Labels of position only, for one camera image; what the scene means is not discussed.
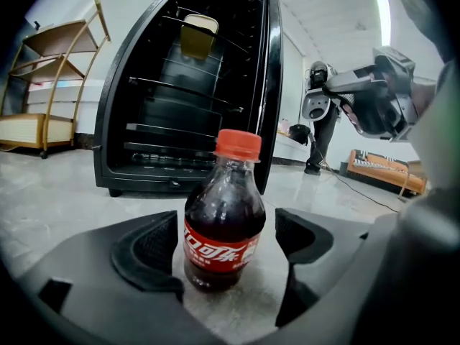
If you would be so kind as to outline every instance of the black cabinet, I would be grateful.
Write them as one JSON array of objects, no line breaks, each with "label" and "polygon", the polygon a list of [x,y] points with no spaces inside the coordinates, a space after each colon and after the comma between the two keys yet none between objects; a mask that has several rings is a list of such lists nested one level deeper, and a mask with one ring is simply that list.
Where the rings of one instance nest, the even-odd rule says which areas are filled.
[{"label": "black cabinet", "polygon": [[[184,19],[203,14],[218,32]],[[205,60],[183,55],[182,26],[213,37]],[[262,137],[254,176],[264,192],[282,85],[279,0],[156,0],[121,45],[96,119],[96,184],[187,193],[215,162],[220,129]]]}]

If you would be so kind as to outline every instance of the red label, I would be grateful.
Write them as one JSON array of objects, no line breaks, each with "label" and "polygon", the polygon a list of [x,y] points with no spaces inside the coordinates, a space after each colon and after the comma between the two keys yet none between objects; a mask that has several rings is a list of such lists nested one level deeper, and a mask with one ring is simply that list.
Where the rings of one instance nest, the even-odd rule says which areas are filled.
[{"label": "red label", "polygon": [[224,243],[205,238],[184,221],[184,250],[195,265],[212,272],[232,272],[251,260],[259,235],[238,243]]}]

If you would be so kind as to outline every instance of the dark soda liquid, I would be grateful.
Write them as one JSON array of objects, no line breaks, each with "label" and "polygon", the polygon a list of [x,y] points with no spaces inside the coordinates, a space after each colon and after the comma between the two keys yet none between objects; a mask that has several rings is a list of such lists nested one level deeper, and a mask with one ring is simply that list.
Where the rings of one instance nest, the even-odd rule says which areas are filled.
[{"label": "dark soda liquid", "polygon": [[[252,171],[227,171],[217,170],[212,178],[192,191],[185,204],[185,219],[194,231],[215,242],[242,242],[261,232],[265,210]],[[202,291],[230,288],[238,282],[243,268],[225,273],[209,272],[187,258],[184,262],[187,278]]]}]

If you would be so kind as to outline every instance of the glossy white floor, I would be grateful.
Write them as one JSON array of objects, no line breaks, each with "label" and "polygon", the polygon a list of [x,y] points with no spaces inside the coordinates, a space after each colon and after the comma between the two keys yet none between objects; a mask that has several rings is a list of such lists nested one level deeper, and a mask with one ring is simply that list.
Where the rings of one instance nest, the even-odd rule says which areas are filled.
[{"label": "glossy white floor", "polygon": [[[346,180],[371,198],[399,210],[393,193]],[[205,326],[238,344],[275,331],[284,294],[287,261],[275,240],[275,209],[291,207],[340,219],[372,223],[390,210],[355,193],[334,175],[305,175],[302,167],[272,166],[263,196],[267,223],[253,262],[231,290],[204,295],[186,279],[184,306]],[[157,199],[125,193],[111,198],[94,181],[92,152],[76,150],[41,160],[33,155],[0,152],[0,244],[17,277],[68,237],[135,217],[177,210],[182,230],[185,199]],[[173,274],[183,279],[179,243]]]}]

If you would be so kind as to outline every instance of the ceiling light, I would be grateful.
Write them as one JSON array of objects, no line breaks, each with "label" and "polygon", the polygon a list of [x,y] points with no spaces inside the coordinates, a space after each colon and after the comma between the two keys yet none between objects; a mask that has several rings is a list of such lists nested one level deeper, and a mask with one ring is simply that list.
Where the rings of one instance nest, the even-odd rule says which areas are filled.
[{"label": "ceiling light", "polygon": [[390,46],[391,17],[390,3],[388,0],[377,0],[380,15],[380,31],[382,32],[382,46]]}]

